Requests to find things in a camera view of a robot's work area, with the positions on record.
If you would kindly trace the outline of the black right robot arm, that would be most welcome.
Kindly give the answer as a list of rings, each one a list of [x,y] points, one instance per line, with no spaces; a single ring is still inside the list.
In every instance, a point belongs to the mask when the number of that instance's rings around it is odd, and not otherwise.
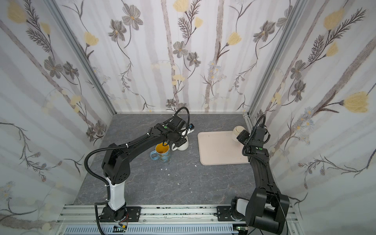
[[[249,133],[243,130],[237,137],[243,144],[242,155],[248,158],[255,178],[255,190],[250,199],[235,197],[230,215],[244,219],[247,226],[280,235],[284,230],[289,209],[288,196],[277,187],[269,165],[269,153],[263,145],[268,134],[264,125],[255,126]]]

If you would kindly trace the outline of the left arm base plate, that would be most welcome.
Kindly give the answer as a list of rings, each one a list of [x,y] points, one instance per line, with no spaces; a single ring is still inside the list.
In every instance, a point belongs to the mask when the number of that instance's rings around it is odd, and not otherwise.
[[[127,214],[123,222],[139,222],[141,209],[139,206],[126,207]]]

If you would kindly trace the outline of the white mug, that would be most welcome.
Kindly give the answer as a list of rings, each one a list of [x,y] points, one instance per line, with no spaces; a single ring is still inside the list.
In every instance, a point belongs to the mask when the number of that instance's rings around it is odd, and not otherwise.
[[[176,150],[185,151],[188,147],[189,147],[189,140],[188,140],[188,137],[185,137],[185,142],[182,145],[177,147],[175,144],[172,144],[171,150],[172,151],[176,151]]]

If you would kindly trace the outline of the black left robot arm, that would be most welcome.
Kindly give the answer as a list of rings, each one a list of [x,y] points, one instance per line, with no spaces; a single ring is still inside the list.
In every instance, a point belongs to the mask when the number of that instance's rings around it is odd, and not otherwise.
[[[185,137],[194,130],[193,124],[183,120],[178,114],[164,122],[150,128],[145,134],[125,144],[111,144],[106,148],[99,148],[85,156],[84,167],[93,177],[105,183],[107,198],[104,202],[95,203],[96,222],[122,222],[129,219],[124,197],[125,181],[130,176],[130,163],[148,149],[158,144],[182,146],[187,141]],[[94,173],[88,164],[89,159],[104,152],[101,168],[103,176]]]

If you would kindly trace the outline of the cream round mug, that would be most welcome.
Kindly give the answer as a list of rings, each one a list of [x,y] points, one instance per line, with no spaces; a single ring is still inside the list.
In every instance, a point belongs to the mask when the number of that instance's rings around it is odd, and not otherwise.
[[[234,142],[238,142],[238,139],[237,137],[239,136],[239,134],[245,130],[245,128],[243,126],[236,126],[234,129],[233,129],[233,132],[232,132],[232,140]]]

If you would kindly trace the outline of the beige plastic tray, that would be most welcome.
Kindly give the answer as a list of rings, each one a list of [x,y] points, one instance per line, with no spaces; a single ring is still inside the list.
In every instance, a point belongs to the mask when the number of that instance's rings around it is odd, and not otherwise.
[[[232,131],[198,133],[199,157],[202,165],[247,164],[242,155],[243,145],[232,139]]]

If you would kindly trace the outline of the blue glass patterned mug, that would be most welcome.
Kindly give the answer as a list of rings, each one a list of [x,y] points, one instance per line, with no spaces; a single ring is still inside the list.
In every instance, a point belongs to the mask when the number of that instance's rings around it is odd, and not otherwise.
[[[150,153],[152,160],[160,160],[162,162],[168,162],[171,158],[170,147],[166,143],[160,143],[156,145],[155,150]]]

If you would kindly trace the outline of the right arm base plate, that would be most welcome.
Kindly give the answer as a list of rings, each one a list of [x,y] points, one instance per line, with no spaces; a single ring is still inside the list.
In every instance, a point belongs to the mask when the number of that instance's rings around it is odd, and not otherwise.
[[[235,221],[231,214],[231,206],[217,206],[216,216],[219,222]]]

